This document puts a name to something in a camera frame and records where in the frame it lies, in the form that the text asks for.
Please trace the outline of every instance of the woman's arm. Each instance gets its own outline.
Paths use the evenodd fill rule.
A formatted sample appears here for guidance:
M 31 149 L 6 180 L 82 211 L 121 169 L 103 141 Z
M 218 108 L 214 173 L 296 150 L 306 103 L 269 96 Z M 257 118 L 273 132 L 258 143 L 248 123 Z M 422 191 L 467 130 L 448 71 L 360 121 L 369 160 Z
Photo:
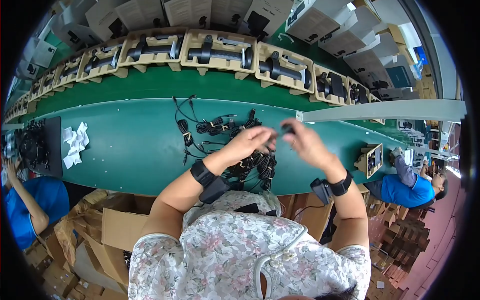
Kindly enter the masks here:
M 7 174 L 12 187 L 15 189 L 17 194 L 20 196 L 20 199 L 24 202 L 28 212 L 30 213 L 30 218 L 32 220 L 32 226 L 35 233 L 38 235 L 40 232 L 45 230 L 48 226 L 49 217 L 43 211 L 43 209 L 35 201 L 35 198 L 25 189 L 22 182 L 17 178 L 16 167 L 11 161 L 7 162 Z
M 327 150 L 315 131 L 293 118 L 283 121 L 283 124 L 291 125 L 295 131 L 295 134 L 285 134 L 283 139 L 290 143 L 303 160 L 321 169 L 328 182 L 337 183 L 347 177 L 347 171 L 338 157 Z M 341 221 L 333 236 L 331 248 L 337 251 L 349 245 L 369 247 L 367 211 L 353 180 L 345 194 L 335 197 L 335 207 Z
M 221 175 L 229 166 L 248 157 L 255 149 L 268 152 L 264 144 L 275 132 L 267 127 L 242 130 L 221 150 L 203 159 L 205 167 L 215 175 Z M 269 145 L 275 149 L 275 141 Z M 155 199 L 141 235 L 164 233 L 179 238 L 183 214 L 198 202 L 203 187 L 188 169 L 169 184 Z

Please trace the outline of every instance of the worker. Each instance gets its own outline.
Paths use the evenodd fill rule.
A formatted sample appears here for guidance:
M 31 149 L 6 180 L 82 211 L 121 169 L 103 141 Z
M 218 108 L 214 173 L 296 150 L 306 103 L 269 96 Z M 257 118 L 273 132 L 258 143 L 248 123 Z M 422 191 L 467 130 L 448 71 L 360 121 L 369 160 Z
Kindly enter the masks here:
M 322 170 L 329 183 L 347 189 L 335 197 L 341 221 L 329 248 L 305 226 L 280 217 L 280 203 L 270 192 L 228 191 L 212 204 L 199 202 L 200 173 L 219 176 L 255 149 L 266 153 L 265 144 L 275 150 L 273 129 L 245 129 L 193 164 L 195 171 L 187 170 L 155 199 L 133 247 L 129 299 L 365 298 L 371 260 L 362 195 L 315 131 L 295 119 L 284 124 L 295 133 L 283 140 Z M 259 212 L 235 211 L 249 204 L 257 204 Z M 272 210 L 276 216 L 266 215 Z
M 400 148 L 391 152 L 395 157 L 397 174 L 385 175 L 382 179 L 364 183 L 379 200 L 394 203 L 409 209 L 424 209 L 444 198 L 448 191 L 448 179 L 442 170 L 429 181 L 424 178 L 428 161 L 424 161 L 420 175 L 415 174 L 405 163 Z
M 15 163 L 3 161 L 7 171 L 4 205 L 13 237 L 20 249 L 26 249 L 48 225 L 67 215 L 95 189 L 49 176 L 21 182 L 17 178 L 19 164 L 19 158 Z

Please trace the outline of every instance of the woman's hand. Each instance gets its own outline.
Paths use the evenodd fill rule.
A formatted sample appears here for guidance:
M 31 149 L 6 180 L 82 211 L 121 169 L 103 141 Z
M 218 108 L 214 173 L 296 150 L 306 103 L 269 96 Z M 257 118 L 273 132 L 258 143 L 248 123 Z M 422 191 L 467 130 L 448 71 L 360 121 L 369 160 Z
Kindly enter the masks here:
M 290 144 L 301 159 L 316 168 L 325 170 L 335 158 L 335 155 L 327 150 L 320 136 L 294 118 L 286 119 L 280 123 L 282 126 L 285 124 L 292 126 L 295 134 L 286 133 L 283 140 Z
M 275 130 L 264 126 L 244 129 L 218 151 L 218 157 L 225 162 L 227 167 L 230 167 L 248 157 L 255 150 L 268 154 L 266 146 L 275 150 L 276 135 Z

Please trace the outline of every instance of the black mat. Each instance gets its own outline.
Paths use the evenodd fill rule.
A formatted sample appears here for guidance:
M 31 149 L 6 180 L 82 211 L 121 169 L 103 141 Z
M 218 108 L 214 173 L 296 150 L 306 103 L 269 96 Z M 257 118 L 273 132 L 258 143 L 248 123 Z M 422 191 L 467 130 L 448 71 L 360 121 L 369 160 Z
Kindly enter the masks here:
M 61 150 L 60 150 L 60 140 L 61 140 L 61 118 L 54 117 L 51 119 L 45 120 L 45 143 L 48 146 L 48 165 L 50 170 L 46 169 L 43 165 L 37 165 L 35 168 L 32 168 L 29 161 L 24 161 L 24 165 L 30 170 L 40 173 L 42 175 L 53 176 L 61 178 L 63 176 L 62 162 L 61 162 Z

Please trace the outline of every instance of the white paper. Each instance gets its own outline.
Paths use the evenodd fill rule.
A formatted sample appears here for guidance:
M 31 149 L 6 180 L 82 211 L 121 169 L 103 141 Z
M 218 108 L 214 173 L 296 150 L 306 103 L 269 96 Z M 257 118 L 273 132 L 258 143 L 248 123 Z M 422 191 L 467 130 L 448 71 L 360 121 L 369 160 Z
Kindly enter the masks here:
M 82 162 L 82 159 L 80 158 L 80 151 L 85 150 L 85 147 L 90 142 L 90 139 L 86 133 L 87 129 L 87 124 L 82 122 L 75 132 L 72 131 L 71 127 L 63 130 L 63 140 L 70 145 L 67 156 L 63 158 L 63 162 L 65 163 L 67 169 L 70 169 L 73 165 Z

